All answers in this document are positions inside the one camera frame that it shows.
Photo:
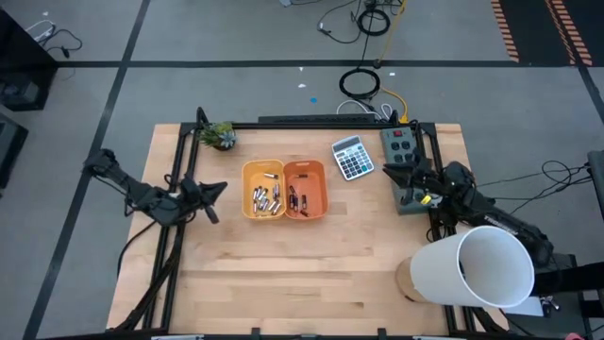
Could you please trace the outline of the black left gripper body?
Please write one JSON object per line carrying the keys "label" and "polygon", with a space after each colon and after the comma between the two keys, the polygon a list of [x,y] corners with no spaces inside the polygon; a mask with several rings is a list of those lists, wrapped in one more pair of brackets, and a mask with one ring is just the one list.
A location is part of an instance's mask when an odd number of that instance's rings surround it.
{"label": "black left gripper body", "polygon": [[180,182],[179,218],[185,218],[197,210],[206,212],[212,224],[218,224],[219,218],[213,209],[214,203],[205,201],[205,192],[201,189],[203,182],[195,182],[190,177],[185,177]]}

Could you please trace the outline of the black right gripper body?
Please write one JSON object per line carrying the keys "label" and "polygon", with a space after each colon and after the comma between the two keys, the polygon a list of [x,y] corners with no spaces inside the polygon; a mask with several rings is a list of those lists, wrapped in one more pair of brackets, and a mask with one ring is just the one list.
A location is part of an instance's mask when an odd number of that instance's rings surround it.
{"label": "black right gripper body", "polygon": [[[412,172],[411,186],[400,188],[418,190],[424,196],[430,195],[432,197],[432,200],[423,206],[443,206],[449,208],[457,204],[458,163],[456,161],[450,162],[440,173],[432,170],[428,159],[421,156],[419,156],[417,161],[408,161],[400,164],[415,166],[415,170]],[[415,201],[420,203],[422,198],[416,196]]]}

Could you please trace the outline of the yellow plastic bin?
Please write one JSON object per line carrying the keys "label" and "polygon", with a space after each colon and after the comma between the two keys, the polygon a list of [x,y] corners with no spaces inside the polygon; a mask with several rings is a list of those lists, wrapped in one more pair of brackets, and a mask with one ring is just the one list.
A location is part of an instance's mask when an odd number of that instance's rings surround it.
{"label": "yellow plastic bin", "polygon": [[[279,160],[258,160],[258,161],[249,161],[247,162],[242,169],[242,180],[243,180],[243,203],[242,210],[243,215],[252,220],[274,220],[278,219],[281,215],[285,213],[286,208],[286,195],[284,194],[285,189],[285,176],[283,175],[284,163]],[[271,179],[265,177],[263,174],[271,173],[278,174],[278,179]],[[261,211],[259,209],[260,202],[263,199],[270,199],[270,205],[275,200],[273,198],[273,188],[275,184],[279,184],[279,198],[278,203],[281,203],[281,208],[276,215],[272,215],[268,209],[266,211]],[[268,189],[268,193],[266,198],[263,198],[262,195],[258,202],[258,212],[253,213],[253,203],[254,203],[254,190],[257,187],[262,186],[264,189]]]}

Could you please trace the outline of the orange plastic bin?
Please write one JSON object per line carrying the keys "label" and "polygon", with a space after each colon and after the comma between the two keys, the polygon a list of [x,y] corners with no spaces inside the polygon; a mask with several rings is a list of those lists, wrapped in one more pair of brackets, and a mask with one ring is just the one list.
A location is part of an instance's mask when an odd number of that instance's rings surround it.
{"label": "orange plastic bin", "polygon": [[[308,174],[308,178],[296,178],[296,175]],[[328,211],[327,179],[325,167],[319,161],[290,161],[284,165],[286,210],[285,215],[294,220],[312,220],[323,217]],[[289,209],[289,186],[292,185],[299,198],[299,212]],[[308,208],[306,212],[310,217],[303,216],[302,195],[307,196]]]}

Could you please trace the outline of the grey power strip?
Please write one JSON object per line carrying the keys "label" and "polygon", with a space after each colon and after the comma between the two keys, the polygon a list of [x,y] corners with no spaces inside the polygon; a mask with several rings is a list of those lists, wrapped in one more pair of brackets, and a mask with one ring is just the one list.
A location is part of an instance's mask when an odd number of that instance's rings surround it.
{"label": "grey power strip", "polygon": [[[394,127],[383,129],[380,138],[387,163],[404,163],[417,161],[423,156],[421,149],[417,146],[417,140],[410,127]],[[415,201],[415,197],[422,198],[424,194],[418,190],[407,190],[400,188],[391,180],[394,195],[394,204],[399,215],[420,214],[428,211],[427,206]]]}

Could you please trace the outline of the small potted succulent plant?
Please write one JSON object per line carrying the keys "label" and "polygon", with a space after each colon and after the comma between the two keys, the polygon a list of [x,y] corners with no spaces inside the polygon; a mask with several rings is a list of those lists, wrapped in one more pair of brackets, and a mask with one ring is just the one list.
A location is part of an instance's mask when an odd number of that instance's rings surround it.
{"label": "small potted succulent plant", "polygon": [[235,146],[237,136],[231,122],[205,123],[197,133],[197,140],[202,145],[227,151]]}

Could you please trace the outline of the grey desk calculator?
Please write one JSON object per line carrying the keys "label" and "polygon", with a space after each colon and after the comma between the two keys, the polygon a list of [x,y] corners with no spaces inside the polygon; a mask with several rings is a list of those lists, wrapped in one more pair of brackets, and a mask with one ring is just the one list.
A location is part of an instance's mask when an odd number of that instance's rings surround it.
{"label": "grey desk calculator", "polygon": [[334,143],[331,150],[346,181],[359,179],[375,170],[375,166],[359,135]]}

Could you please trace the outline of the long black flat bar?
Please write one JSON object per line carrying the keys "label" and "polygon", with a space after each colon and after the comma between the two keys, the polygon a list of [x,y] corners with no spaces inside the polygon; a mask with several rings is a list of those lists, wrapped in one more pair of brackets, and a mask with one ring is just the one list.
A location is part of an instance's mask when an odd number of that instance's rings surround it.
{"label": "long black flat bar", "polygon": [[316,114],[316,115],[275,115],[261,116],[259,123],[263,124],[374,124],[379,120],[371,114]]}

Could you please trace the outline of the round wooden lamp base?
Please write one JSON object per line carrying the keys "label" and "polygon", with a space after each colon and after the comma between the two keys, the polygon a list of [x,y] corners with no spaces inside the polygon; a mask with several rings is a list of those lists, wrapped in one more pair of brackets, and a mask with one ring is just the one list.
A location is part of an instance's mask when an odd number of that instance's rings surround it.
{"label": "round wooden lamp base", "polygon": [[424,303],[424,297],[414,288],[411,279],[411,257],[403,260],[394,272],[398,291],[409,301]]}

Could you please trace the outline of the black beam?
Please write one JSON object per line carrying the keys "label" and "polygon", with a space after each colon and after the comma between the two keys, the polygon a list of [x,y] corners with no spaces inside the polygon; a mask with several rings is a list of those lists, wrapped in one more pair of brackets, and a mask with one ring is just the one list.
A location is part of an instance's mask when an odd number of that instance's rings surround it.
{"label": "black beam", "polygon": [[604,289],[604,262],[535,275],[532,296]]}

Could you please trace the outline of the black orange-striped mat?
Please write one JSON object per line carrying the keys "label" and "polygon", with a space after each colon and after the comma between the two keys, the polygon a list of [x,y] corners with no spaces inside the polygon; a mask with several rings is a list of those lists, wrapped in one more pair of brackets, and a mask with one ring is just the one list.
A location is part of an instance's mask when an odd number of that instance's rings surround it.
{"label": "black orange-striped mat", "polygon": [[604,0],[491,0],[491,6],[511,60],[604,67]]}

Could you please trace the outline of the black box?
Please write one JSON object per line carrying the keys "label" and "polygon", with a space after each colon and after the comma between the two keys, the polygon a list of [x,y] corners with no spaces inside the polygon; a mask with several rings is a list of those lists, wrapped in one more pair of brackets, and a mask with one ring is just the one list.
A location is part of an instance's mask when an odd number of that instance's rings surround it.
{"label": "black box", "polygon": [[27,135],[25,127],[0,114],[0,189],[7,187]]}

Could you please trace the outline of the black cabinet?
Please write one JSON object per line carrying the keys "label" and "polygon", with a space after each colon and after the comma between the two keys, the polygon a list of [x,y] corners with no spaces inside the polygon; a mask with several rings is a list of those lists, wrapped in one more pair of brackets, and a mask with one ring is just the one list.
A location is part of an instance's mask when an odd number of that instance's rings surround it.
{"label": "black cabinet", "polygon": [[11,111],[44,108],[58,63],[0,8],[0,105]]}

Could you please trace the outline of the black aluminium table frame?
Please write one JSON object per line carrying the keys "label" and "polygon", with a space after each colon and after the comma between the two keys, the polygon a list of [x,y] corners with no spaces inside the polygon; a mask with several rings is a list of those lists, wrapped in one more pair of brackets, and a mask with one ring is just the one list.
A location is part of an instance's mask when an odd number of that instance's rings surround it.
{"label": "black aluminium table frame", "polygon": [[[397,266],[423,246],[425,214],[399,215],[377,125],[240,123],[231,151],[201,149],[196,175],[225,181],[219,223],[198,215],[184,230],[161,320],[171,333],[244,338],[301,334],[376,337],[474,331],[471,311],[407,300]],[[346,181],[331,146],[359,135],[375,170]],[[318,219],[245,217],[246,162],[317,160],[325,167],[328,211]]]}

